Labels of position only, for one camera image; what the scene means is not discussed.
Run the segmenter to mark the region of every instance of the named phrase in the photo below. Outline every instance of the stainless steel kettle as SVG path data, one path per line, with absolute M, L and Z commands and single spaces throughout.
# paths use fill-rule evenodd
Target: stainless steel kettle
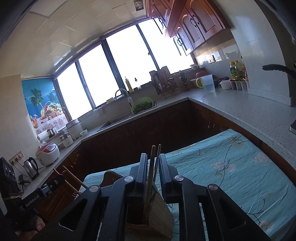
M 28 173 L 29 177 L 32 180 L 35 180 L 36 177 L 38 177 L 38 175 L 39 175 L 38 166 L 37 166 L 37 163 L 33 157 L 29 157 L 27 160 L 25 160 L 24 169 L 26 170 L 26 172 Z

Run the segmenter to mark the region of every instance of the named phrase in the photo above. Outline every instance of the green colander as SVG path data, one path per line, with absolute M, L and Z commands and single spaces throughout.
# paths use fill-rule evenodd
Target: green colander
M 154 102 L 153 102 L 153 100 L 152 100 L 151 98 L 149 98 L 149 97 L 142 97 L 142 98 L 136 100 L 136 101 L 134 102 L 133 106 L 131 107 L 131 112 L 132 112 L 132 114 L 135 115 L 135 114 L 138 114 L 138 113 L 140 113 L 140 112 L 142 112 L 142 111 L 144 111 L 144 110 L 147 110 L 147 109 L 152 108 L 152 107 L 150 107 L 150 108 L 147 108 L 147 109 L 143 109 L 143 110 L 141 110 L 141 111 L 139 111 L 139 112 L 135 112 L 135 108 L 136 108 L 136 106 L 137 106 L 138 104 L 146 104 L 146 103 L 147 103 L 147 104 L 151 103 L 151 104 L 152 104 L 152 107 L 154 106 Z

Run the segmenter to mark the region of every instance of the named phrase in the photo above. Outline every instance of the baseboard trim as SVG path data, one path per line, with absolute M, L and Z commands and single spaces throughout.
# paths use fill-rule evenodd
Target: baseboard trim
M 280 103 L 288 105 L 288 106 L 294 105 L 294 98 L 293 97 L 284 96 L 284 95 L 280 95 L 280 94 L 269 92 L 269 91 L 249 88 L 248 94 L 260 96 L 260 97 L 270 99 L 270 100 L 274 100 L 274 101 L 280 102 Z

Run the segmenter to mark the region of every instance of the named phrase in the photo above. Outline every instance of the plastic pitcher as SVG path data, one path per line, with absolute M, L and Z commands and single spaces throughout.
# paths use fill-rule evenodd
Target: plastic pitcher
M 200 80 L 202 86 L 199 86 L 197 81 Z M 196 84 L 199 88 L 204 88 L 206 92 L 213 92 L 215 91 L 215 85 L 213 81 L 213 76 L 211 74 L 202 76 L 196 80 Z

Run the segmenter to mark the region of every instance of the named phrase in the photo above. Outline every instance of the yellow-green handle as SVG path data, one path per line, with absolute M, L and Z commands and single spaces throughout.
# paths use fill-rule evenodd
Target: yellow-green handle
M 196 79 L 196 81 L 195 81 L 196 85 L 198 86 L 198 88 L 203 88 L 203 86 L 199 86 L 199 85 L 198 85 L 198 80 L 200 80 L 200 82 L 202 83 L 201 79 L 198 78 L 198 79 Z

